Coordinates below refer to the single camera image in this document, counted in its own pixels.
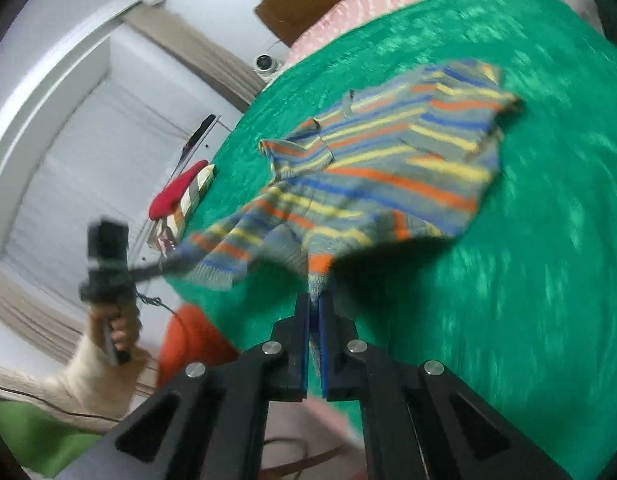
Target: green fabric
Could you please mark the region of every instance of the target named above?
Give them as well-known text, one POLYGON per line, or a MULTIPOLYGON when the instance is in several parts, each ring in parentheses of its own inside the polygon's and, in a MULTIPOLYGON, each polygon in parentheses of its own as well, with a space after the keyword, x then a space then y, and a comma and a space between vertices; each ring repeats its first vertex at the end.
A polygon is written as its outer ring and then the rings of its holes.
MULTIPOLYGON (((503 124, 503 175, 449 248, 402 244, 335 275, 357 294, 362 338, 412 364, 446 363, 590 480, 617 449, 617 49, 563 3, 425 0, 324 47, 244 115, 189 229, 266 184, 259 139, 283 137, 348 88, 460 57, 502 67, 525 103, 503 124)), ((172 283, 240 349, 268 338, 304 287, 269 264, 227 292, 172 283)), ((340 408, 359 425, 354 403, 340 408)))
POLYGON ((26 402, 0 399, 0 435, 21 466, 53 478, 99 435, 76 430, 26 402))

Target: screw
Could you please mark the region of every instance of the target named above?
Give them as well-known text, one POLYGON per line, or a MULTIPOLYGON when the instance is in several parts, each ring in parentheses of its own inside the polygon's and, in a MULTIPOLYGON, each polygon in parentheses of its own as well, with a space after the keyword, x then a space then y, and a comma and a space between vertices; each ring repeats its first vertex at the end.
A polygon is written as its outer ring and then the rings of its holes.
POLYGON ((351 339, 346 348, 349 349, 349 352, 353 354, 361 354, 365 352, 369 346, 366 344, 366 341, 362 341, 361 339, 351 339))
POLYGON ((184 371, 186 372, 186 375, 188 375, 191 379, 194 379, 195 377, 204 375, 206 367, 202 363, 191 363, 186 366, 184 371))
POLYGON ((427 361, 425 363, 425 372, 429 375, 442 375, 444 365, 439 361, 427 361))
POLYGON ((266 355, 279 354, 282 350, 282 344, 277 341, 267 341, 262 345, 262 352, 266 355))

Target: red cloth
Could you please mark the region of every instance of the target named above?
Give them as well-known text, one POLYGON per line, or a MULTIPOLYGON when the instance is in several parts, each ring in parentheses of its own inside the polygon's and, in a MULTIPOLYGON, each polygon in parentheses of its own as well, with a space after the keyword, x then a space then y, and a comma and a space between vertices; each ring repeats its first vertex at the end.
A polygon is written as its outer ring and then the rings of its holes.
POLYGON ((173 214, 177 205, 180 203, 184 192, 191 185, 193 179, 197 176, 202 168, 208 166, 208 160, 196 162, 190 170, 185 171, 178 176, 173 182, 168 184, 151 202, 148 208, 148 217, 151 220, 157 220, 163 216, 173 214))
POLYGON ((234 361, 236 349, 194 304, 186 304, 168 322, 159 349, 157 387, 168 383, 189 363, 200 361, 218 366, 234 361))

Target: green tablecloth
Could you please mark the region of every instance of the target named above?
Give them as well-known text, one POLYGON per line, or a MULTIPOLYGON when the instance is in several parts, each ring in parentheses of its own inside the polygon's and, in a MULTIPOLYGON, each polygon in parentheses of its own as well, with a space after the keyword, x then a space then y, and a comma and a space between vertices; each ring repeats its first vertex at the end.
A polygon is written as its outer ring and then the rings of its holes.
MULTIPOLYGON (((450 248, 404 244, 336 275, 356 292, 361 337, 412 364, 444 362, 591 480, 617 448, 617 49, 564 4, 425 0, 345 34, 258 97, 218 152, 189 231, 266 184, 259 139, 349 88, 461 57, 502 67, 524 100, 502 124, 503 175, 450 248)), ((268 338, 304 287, 270 264, 227 292, 172 283, 240 349, 268 338)), ((359 424, 354 405, 340 408, 359 424)))

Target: triangular cutout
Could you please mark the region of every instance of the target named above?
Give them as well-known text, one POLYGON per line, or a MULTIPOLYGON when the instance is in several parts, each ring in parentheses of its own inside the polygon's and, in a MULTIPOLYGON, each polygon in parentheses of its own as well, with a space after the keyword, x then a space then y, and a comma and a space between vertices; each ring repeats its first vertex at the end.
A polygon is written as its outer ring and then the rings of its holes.
POLYGON ((166 430, 179 404, 179 396, 166 396, 162 402, 117 439, 115 447, 145 463, 155 460, 166 430))
POLYGON ((486 460, 511 447, 509 440, 464 397, 452 394, 450 401, 476 460, 486 460))

